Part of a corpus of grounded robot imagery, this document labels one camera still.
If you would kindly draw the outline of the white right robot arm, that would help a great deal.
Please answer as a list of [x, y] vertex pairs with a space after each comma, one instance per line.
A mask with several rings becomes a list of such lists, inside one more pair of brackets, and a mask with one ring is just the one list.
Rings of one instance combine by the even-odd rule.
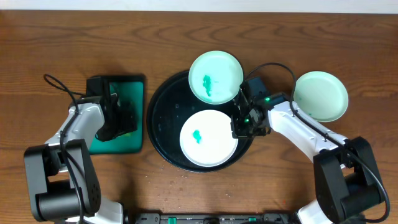
[[271, 131], [286, 137], [312, 162], [316, 199], [300, 208], [299, 223], [380, 223], [391, 211], [370, 144], [330, 131], [283, 93], [240, 89], [239, 113], [231, 118], [234, 138], [252, 139]]

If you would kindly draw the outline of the white stained plate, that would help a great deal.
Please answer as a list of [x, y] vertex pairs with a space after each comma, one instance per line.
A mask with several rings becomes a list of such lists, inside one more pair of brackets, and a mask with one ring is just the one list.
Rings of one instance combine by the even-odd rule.
[[180, 131], [183, 155], [200, 167], [216, 167], [232, 157], [238, 140], [232, 137], [231, 118], [217, 110], [203, 110], [189, 117]]

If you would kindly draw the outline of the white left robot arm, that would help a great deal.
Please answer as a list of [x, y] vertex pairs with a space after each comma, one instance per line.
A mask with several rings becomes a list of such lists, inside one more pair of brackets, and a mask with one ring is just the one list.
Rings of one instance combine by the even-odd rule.
[[126, 113], [115, 93], [73, 100], [60, 129], [26, 149], [30, 209], [38, 222], [129, 223], [123, 204], [102, 196], [89, 152], [99, 131], [111, 129], [101, 140], [119, 136]]

